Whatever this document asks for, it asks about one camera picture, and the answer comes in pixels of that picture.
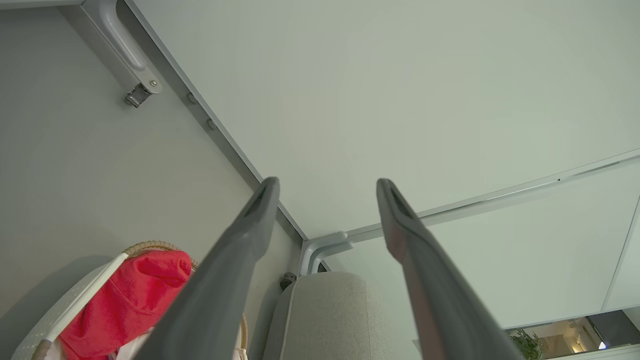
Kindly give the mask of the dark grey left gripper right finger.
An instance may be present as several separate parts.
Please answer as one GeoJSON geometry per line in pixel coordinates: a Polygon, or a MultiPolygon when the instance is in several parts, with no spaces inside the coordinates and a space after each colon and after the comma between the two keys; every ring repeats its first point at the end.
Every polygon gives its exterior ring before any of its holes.
{"type": "Polygon", "coordinates": [[[520,360],[522,354],[388,178],[376,183],[382,232],[402,267],[425,360],[520,360]]]}

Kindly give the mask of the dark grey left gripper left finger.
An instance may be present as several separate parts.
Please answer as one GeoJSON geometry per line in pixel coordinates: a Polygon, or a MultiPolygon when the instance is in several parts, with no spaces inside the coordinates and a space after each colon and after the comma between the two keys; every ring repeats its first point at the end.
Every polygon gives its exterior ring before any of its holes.
{"type": "Polygon", "coordinates": [[[268,177],[158,321],[137,360],[230,360],[250,282],[269,248],[281,185],[268,177]]]}

